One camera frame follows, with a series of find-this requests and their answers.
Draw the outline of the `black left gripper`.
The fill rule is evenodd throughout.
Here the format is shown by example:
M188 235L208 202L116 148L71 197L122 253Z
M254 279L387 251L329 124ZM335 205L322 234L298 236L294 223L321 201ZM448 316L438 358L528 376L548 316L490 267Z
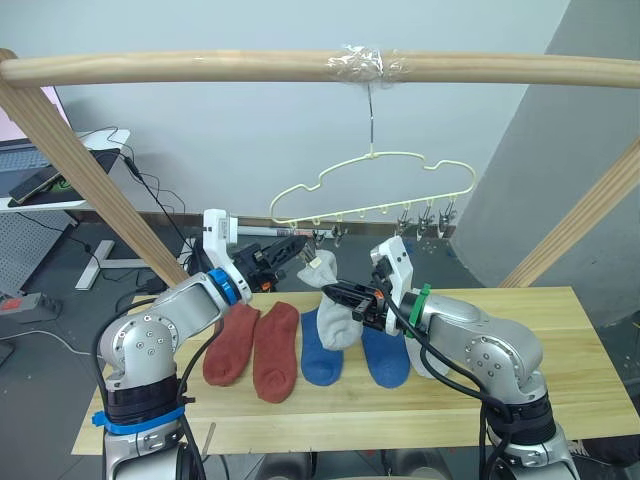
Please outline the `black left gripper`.
M234 252L232 259L252 292L269 293L276 290L278 272L301 253L306 243L303 235L283 237L266 247L252 243Z

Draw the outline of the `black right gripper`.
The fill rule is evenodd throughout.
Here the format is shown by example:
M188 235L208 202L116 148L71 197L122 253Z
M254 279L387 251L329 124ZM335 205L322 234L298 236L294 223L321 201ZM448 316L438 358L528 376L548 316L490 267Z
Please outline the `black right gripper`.
M388 280L382 280L381 287L374 281L363 285L346 280L322 287L327 297L352 311L354 321L377 331L386 330L388 306L384 293L390 294L391 290Z

